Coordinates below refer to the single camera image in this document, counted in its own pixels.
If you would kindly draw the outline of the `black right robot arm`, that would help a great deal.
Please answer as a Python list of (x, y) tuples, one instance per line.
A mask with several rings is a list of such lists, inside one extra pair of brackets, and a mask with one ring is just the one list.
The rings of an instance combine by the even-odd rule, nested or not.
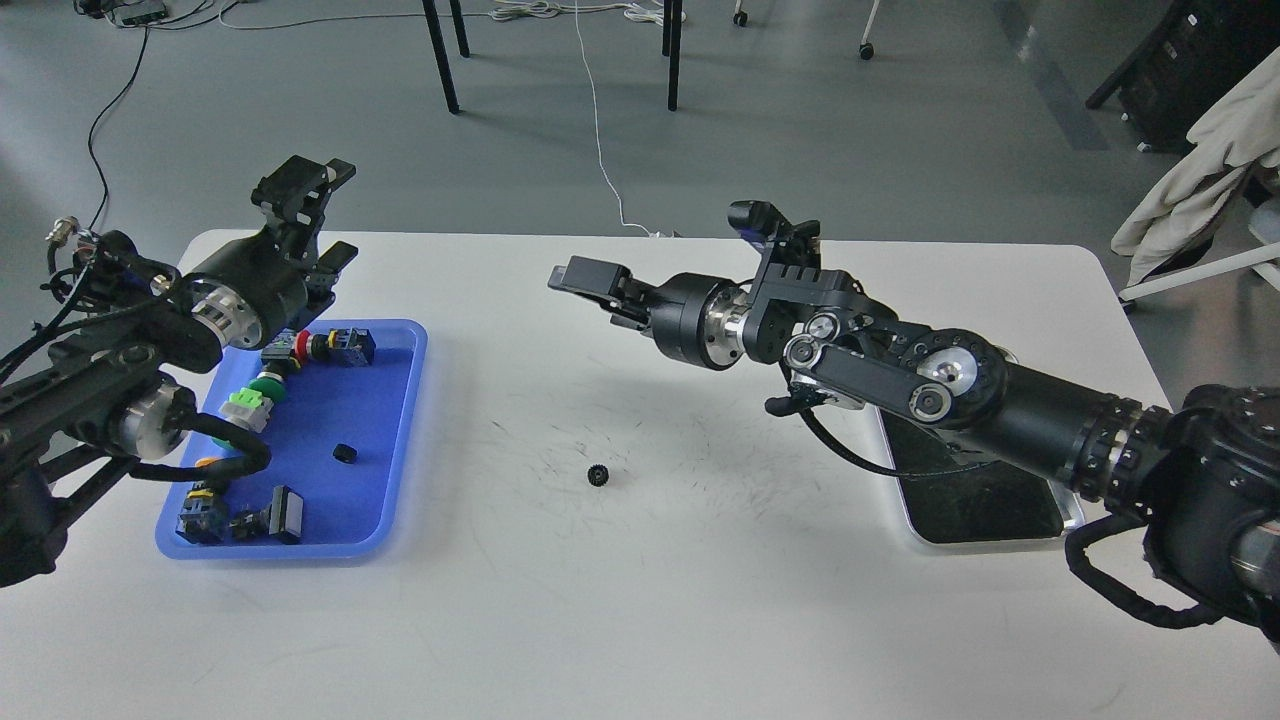
[(616, 263), (573, 256), (548, 284), (596, 304), (673, 360), (714, 372), (776, 365), (799, 415), (845, 448), (813, 409), (849, 401), (897, 416), (959, 452), (1007, 462), (1101, 502), (1065, 541), (1069, 570), (1132, 618), (1187, 629), (1231, 619), (1277, 642), (1277, 389), (1196, 387), (1181, 409), (1146, 407), (1023, 366), (965, 329), (904, 322), (820, 260), (820, 224), (771, 202), (727, 213), (759, 254), (746, 283), (681, 273), (648, 284)]

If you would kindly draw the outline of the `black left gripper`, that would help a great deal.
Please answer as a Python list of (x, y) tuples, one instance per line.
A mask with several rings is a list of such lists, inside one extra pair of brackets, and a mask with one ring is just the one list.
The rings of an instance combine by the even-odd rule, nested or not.
[(334, 287), (358, 249), (334, 242), (317, 260), (317, 234), (332, 193), (356, 172), (338, 158), (294, 155), (260, 179), (250, 201), (264, 214), (265, 232), (229, 242), (189, 275), (193, 318), (223, 347), (265, 348), (335, 302)]

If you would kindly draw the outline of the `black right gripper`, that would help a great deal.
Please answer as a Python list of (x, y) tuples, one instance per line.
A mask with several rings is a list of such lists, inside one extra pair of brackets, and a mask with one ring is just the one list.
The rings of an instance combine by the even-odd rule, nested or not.
[(654, 288), (617, 263), (572, 256), (548, 287), (595, 302), (613, 325), (650, 333), (673, 360), (722, 372), (745, 356), (748, 292), (732, 281), (680, 273)]

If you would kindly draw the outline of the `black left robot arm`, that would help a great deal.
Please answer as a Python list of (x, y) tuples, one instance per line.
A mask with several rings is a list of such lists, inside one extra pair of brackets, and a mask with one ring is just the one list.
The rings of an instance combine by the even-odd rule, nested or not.
[(192, 272), (141, 256), (119, 232), (54, 224), (54, 319), (3, 359), (3, 584), (52, 573), (70, 527), (123, 477), (216, 489), (271, 459), (244, 419), (198, 410), (168, 373), (212, 370), (225, 348), (266, 348), (335, 302), (357, 249), (317, 237), (355, 165), (292, 156), (251, 193), (264, 227)]

